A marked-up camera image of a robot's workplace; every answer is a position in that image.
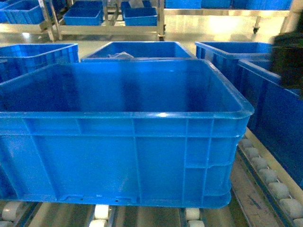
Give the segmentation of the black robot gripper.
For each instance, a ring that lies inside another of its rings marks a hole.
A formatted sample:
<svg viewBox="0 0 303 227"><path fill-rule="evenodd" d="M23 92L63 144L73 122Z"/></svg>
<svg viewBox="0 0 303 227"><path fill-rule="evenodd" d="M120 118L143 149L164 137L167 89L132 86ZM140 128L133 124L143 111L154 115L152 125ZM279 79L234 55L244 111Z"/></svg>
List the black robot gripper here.
<svg viewBox="0 0 303 227"><path fill-rule="evenodd" d="M270 71L280 76L285 88L303 88L303 34L284 33L274 37Z"/></svg>

